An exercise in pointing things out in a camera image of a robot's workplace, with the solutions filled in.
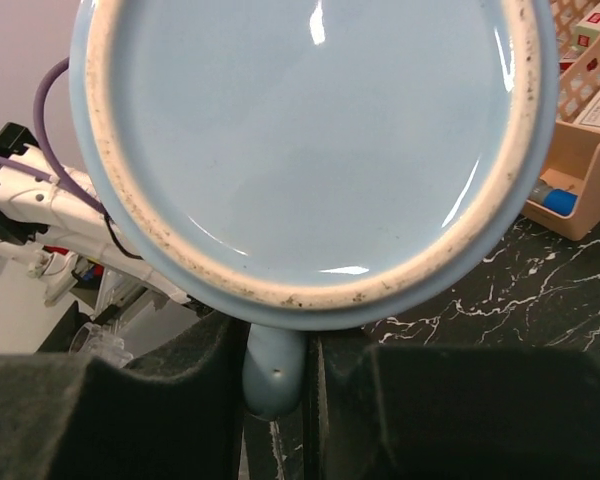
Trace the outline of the light blue mug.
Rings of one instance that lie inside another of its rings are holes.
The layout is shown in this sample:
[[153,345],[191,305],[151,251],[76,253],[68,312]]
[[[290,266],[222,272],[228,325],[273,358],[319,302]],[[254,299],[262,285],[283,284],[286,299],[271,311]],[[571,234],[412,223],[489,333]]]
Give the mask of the light blue mug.
[[251,326],[243,391],[300,398],[306,333],[404,312],[521,212],[558,99],[545,1],[84,1],[88,173],[143,259]]

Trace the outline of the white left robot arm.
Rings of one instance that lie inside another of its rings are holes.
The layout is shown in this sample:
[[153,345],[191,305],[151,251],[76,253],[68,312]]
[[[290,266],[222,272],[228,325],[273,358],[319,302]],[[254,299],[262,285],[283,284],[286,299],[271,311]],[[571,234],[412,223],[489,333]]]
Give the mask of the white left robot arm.
[[109,271],[178,304],[193,302],[140,259],[112,220],[60,187],[32,133],[15,123],[0,130],[0,257],[44,284],[47,307]]

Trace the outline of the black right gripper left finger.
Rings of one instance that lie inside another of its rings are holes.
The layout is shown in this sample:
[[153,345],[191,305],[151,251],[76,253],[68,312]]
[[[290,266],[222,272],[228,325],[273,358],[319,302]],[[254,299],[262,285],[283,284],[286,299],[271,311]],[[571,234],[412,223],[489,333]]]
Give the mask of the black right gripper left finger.
[[0,479],[234,479],[247,326],[215,313],[118,368],[0,355]]

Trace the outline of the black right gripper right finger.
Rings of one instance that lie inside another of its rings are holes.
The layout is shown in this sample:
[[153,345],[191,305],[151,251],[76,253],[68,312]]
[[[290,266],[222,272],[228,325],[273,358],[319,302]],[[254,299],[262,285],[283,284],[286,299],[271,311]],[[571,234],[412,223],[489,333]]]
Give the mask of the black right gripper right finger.
[[600,367],[555,348],[310,343],[308,479],[600,479]]

